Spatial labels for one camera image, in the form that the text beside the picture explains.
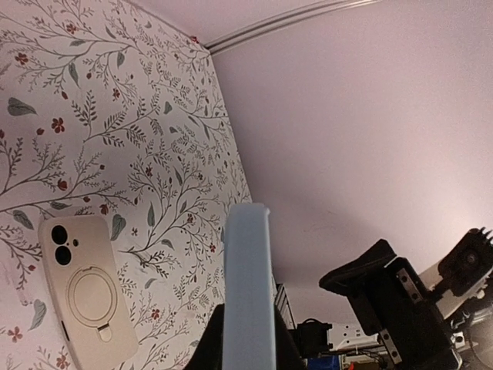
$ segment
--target camera cutout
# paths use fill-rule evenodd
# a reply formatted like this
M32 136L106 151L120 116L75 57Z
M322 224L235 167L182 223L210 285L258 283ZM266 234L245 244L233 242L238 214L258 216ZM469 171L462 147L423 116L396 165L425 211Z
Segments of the camera cutout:
M69 235L67 234L67 230L61 225L57 225L52 229L52 239L55 244L65 244L67 239L69 239Z
M66 266L72 259L72 253L65 245L62 245L56 248L55 259L62 266Z

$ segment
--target light blue plastic panel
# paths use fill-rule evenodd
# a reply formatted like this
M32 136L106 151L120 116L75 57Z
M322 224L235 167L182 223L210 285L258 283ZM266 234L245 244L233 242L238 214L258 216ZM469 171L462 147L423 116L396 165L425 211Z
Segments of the light blue plastic panel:
M231 207L224 233L223 370L275 370L269 209Z

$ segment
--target cable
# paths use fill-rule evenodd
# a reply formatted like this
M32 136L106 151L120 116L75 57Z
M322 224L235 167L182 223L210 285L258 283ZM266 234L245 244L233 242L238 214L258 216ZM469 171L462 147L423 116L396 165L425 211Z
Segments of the cable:
M306 324L307 322L316 322L318 324L322 324L320 321L318 321L316 318L308 318L307 320L303 321L301 324Z
M472 351L473 356L476 358L476 360L479 362L479 364L483 368L486 368L487 370L493 370L493 368L490 365L486 364L483 360L481 360L481 358L479 357L478 353L476 352L475 347L474 347L474 344L472 342L471 330L468 329L467 330L467 333L468 333L469 346L471 347L471 351Z
M363 355L367 356L368 358L371 358L372 360L375 360L379 368L387 368L387 361L385 361L384 356L380 355L379 353L364 350L364 349L354 349L351 351L348 351L344 353L346 356L352 356L352 355Z

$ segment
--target wallpaper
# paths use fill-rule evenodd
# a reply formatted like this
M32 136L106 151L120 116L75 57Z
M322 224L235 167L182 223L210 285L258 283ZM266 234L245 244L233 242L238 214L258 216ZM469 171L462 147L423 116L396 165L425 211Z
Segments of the wallpaper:
M120 0L0 10L0 361L72 370L37 229L109 225L139 352L179 369L223 301L221 227L250 201L210 54Z

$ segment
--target metal bracket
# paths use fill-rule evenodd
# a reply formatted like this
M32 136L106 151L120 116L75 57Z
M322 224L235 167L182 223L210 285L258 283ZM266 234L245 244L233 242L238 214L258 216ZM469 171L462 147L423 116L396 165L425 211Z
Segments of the metal bracket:
M423 296L419 292L418 288L416 288L416 285L414 285L414 282L405 269L399 270L397 272L397 277L415 304L423 301Z
M392 362L397 365L402 362L402 357L397 350L397 347L392 340L391 335L388 333L387 329L384 329L380 332L380 337L382 338L382 342L384 343L385 348L387 349L388 354L392 358Z

